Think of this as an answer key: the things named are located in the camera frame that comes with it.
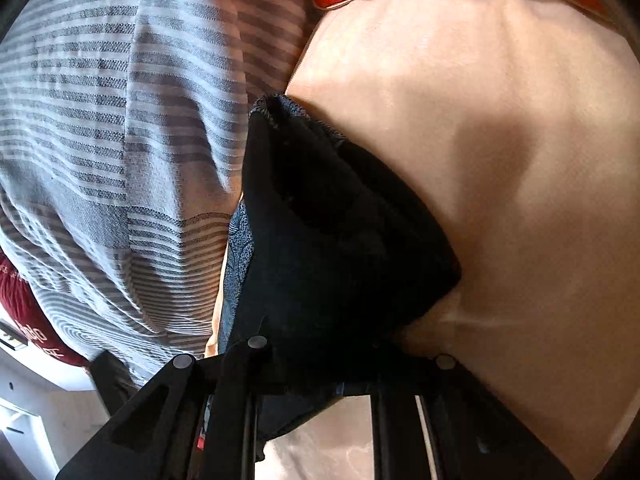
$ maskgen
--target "red pillow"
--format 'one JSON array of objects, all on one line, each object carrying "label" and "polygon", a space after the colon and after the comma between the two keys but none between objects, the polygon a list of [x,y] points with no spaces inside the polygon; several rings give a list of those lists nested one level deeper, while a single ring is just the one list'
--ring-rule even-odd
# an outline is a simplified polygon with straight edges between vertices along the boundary
[{"label": "red pillow", "polygon": [[29,283],[0,251],[0,303],[25,336],[44,353],[73,366],[88,366],[87,359],[62,342],[36,301]]}]

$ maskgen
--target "striped fabric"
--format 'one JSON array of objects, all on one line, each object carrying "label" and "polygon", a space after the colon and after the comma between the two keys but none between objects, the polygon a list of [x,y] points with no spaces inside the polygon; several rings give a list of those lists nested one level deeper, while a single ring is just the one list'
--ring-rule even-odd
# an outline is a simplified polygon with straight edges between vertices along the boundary
[{"label": "striped fabric", "polygon": [[0,246],[69,346],[200,356],[248,107],[310,0],[31,0],[0,44]]}]

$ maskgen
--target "beige cushion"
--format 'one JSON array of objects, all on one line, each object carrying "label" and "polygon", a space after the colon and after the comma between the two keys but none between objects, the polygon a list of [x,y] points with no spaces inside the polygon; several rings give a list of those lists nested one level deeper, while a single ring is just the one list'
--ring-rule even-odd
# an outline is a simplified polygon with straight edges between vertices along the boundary
[{"label": "beige cushion", "polygon": [[287,93],[401,175],[460,258],[404,347],[453,354],[593,478],[640,404],[626,41],[557,0],[357,0],[324,17]]}]

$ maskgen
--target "round metal joint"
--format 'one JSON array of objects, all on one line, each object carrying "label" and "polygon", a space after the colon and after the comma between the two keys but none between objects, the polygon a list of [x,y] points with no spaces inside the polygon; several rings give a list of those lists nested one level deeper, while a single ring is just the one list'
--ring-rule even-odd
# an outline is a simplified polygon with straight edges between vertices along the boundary
[{"label": "round metal joint", "polygon": [[180,354],[174,357],[174,366],[180,370],[188,368],[193,362],[193,357],[189,354]]},{"label": "round metal joint", "polygon": [[456,360],[450,355],[441,354],[436,357],[436,364],[440,370],[453,370],[456,367]]},{"label": "round metal joint", "polygon": [[267,346],[267,338],[263,335],[252,335],[246,343],[249,345],[249,348],[259,350]]}]

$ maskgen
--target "striped blanket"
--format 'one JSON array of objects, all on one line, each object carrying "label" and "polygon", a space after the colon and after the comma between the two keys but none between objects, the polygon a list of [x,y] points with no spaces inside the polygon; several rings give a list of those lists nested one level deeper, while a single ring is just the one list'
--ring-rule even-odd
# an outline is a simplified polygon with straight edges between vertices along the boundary
[{"label": "striped blanket", "polygon": [[0,44],[0,246],[64,341],[140,383],[200,356],[248,109],[310,0],[31,0]]}]

